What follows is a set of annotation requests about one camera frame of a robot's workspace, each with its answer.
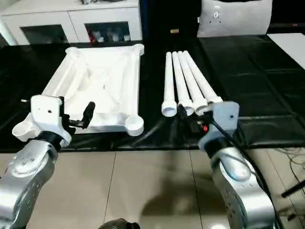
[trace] black cable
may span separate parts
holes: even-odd
[[[240,145],[232,138],[231,135],[228,134],[228,132],[226,132],[221,126],[218,125],[218,123],[211,117],[210,122],[220,131],[220,133],[222,133],[233,145],[234,147],[236,147],[240,153],[242,154],[243,157],[245,157],[245,159],[247,161],[249,161],[249,163],[253,166],[254,170],[256,171],[256,178],[259,180],[260,186],[263,189],[263,191],[268,195],[268,197],[270,198],[272,205],[274,207],[272,198],[271,198],[271,192],[268,188],[267,182],[264,179],[263,174],[261,173],[261,171],[259,170],[259,168],[257,167],[257,165],[255,164],[255,162],[247,155],[247,153],[240,147]],[[282,222],[278,216],[278,214],[275,211],[275,216],[276,216],[276,226],[280,227],[280,228],[284,228],[282,225]]]
[[[289,166],[290,166],[291,172],[292,172],[292,174],[294,175],[294,177],[295,177],[297,183],[300,184],[301,181],[300,181],[299,178],[296,176],[296,174],[295,174],[295,172],[294,172],[294,169],[292,168],[292,163],[293,163],[293,161],[292,161],[292,159],[291,159],[290,157],[288,157],[288,158],[289,158],[289,160],[290,160]],[[302,190],[303,195],[305,196],[304,188],[301,188],[301,190]]]

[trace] white table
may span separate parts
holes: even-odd
[[[305,36],[301,33],[278,33],[268,36],[305,69]]]

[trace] glass cabinet door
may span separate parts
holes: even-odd
[[[85,24],[90,42],[130,41],[128,22],[105,22]]]
[[[142,40],[140,14],[137,6],[69,11],[69,16],[80,42]]]
[[[4,15],[2,19],[20,45],[78,42],[67,12]]]
[[[30,44],[67,43],[61,25],[42,25],[21,27]]]

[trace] wire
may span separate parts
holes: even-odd
[[[293,161],[292,161],[292,159],[291,159],[290,157],[288,157],[288,158],[289,158],[289,160],[290,160],[289,166],[290,166],[291,172],[292,172],[292,174],[294,175],[294,177],[295,177],[297,183],[300,184],[301,181],[300,181],[299,178],[296,176],[296,174],[295,174],[295,172],[294,172],[294,169],[292,168],[292,162],[293,162]],[[305,197],[304,188],[301,188],[301,190],[302,190],[302,193],[303,193],[303,197]]]
[[[301,148],[299,148],[299,151],[297,153],[291,153],[291,152],[286,152],[286,149],[280,149],[280,148],[274,148],[275,151],[279,152],[279,153],[282,153],[282,154],[285,154],[287,157],[289,157],[289,159],[291,160],[292,163],[296,164],[296,165],[300,165],[302,166],[303,169],[304,168],[304,163],[299,163],[299,162],[295,162],[293,159],[295,159],[296,157],[298,156],[305,156],[305,154],[300,154],[299,152],[301,151]]]
[[[297,158],[298,156],[305,156],[305,154],[300,154],[299,152],[301,151],[302,148],[299,148],[299,150],[297,152],[295,152],[295,150],[290,150],[290,149],[280,149],[280,148],[274,148],[275,151],[279,152],[279,153],[282,153],[282,154],[285,154],[288,159],[289,159],[289,166],[290,166],[290,170],[292,172],[292,174],[294,175],[297,183],[301,183],[301,181],[299,180],[299,178],[297,177],[294,169],[292,168],[292,164],[296,164],[296,165],[299,165],[299,166],[302,166],[302,169],[305,170],[305,167],[304,167],[304,163],[299,163],[299,162],[295,162],[294,159]],[[304,188],[301,189],[302,191],[302,194],[303,194],[303,197],[305,198],[305,190]]]

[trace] white cabinet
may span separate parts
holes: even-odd
[[[138,0],[21,0],[1,18],[20,45],[142,39]]]

